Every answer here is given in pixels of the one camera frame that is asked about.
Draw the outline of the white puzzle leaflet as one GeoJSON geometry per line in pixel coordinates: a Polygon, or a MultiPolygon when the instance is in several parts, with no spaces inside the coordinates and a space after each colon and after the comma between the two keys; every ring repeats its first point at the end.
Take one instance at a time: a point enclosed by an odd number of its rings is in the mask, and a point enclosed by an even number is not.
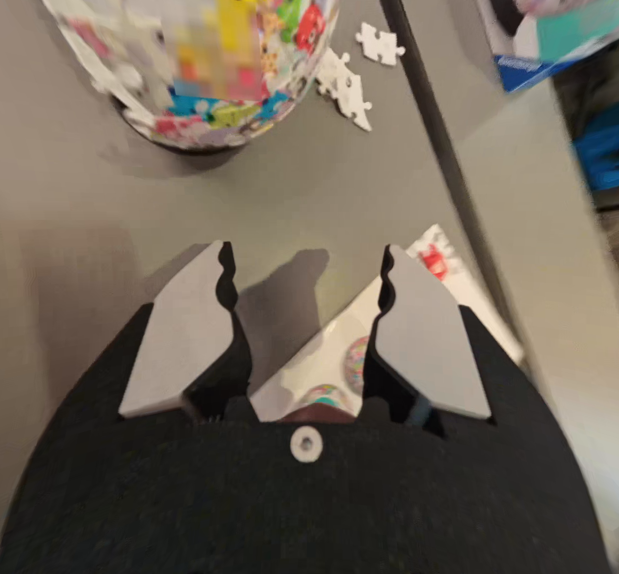
{"type": "MultiPolygon", "coordinates": [[[[461,305],[472,308],[503,350],[516,363],[522,345],[476,282],[440,225],[434,224],[407,249],[461,305]]],[[[337,316],[308,341],[273,377],[251,395],[263,422],[274,422],[313,401],[326,401],[359,413],[361,361],[371,325],[378,315],[381,280],[375,277],[337,316]]]]}

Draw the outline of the colourful puzzle box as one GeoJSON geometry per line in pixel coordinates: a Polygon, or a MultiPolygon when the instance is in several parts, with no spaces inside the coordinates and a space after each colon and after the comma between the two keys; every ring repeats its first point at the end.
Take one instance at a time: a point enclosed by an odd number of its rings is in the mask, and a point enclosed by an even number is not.
{"type": "Polygon", "coordinates": [[[476,0],[503,90],[528,89],[618,39],[618,0],[476,0]]]}

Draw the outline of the colourful puzzle ball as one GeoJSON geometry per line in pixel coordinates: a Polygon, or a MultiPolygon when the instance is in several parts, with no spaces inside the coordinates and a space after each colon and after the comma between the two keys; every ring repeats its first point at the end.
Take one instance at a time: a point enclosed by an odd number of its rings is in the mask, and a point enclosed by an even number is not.
{"type": "Polygon", "coordinates": [[[314,81],[340,0],[42,0],[93,87],[169,150],[241,147],[314,81]]]}

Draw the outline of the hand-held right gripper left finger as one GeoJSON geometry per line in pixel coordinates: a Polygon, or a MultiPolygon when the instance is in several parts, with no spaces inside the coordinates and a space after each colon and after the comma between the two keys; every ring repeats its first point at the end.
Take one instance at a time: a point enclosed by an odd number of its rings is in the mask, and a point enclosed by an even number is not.
{"type": "Polygon", "coordinates": [[[222,419],[247,399],[250,346],[236,313],[236,264],[229,241],[214,241],[156,296],[120,402],[124,419],[189,410],[222,419]]]}

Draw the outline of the blue fabric bag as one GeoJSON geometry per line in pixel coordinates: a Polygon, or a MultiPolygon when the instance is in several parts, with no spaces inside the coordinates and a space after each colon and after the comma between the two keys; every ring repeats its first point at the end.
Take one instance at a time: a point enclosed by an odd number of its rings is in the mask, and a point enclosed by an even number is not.
{"type": "Polygon", "coordinates": [[[591,191],[618,188],[618,125],[588,129],[573,145],[591,191]]]}

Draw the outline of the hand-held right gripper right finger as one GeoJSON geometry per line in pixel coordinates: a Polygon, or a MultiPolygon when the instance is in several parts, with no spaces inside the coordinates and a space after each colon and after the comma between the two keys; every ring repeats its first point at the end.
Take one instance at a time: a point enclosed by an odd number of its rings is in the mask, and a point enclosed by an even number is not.
{"type": "Polygon", "coordinates": [[[491,407],[460,305],[398,245],[387,245],[363,366],[363,402],[386,404],[392,422],[422,426],[434,411],[476,420],[491,407]]]}

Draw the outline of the single white puzzle piece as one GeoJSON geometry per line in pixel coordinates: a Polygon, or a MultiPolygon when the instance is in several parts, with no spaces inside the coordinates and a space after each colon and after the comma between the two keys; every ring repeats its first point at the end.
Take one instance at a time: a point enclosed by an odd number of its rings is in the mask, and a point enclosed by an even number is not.
{"type": "Polygon", "coordinates": [[[396,34],[379,31],[366,22],[361,23],[355,40],[360,44],[365,58],[383,66],[396,66],[406,53],[406,48],[399,45],[396,34]]]}

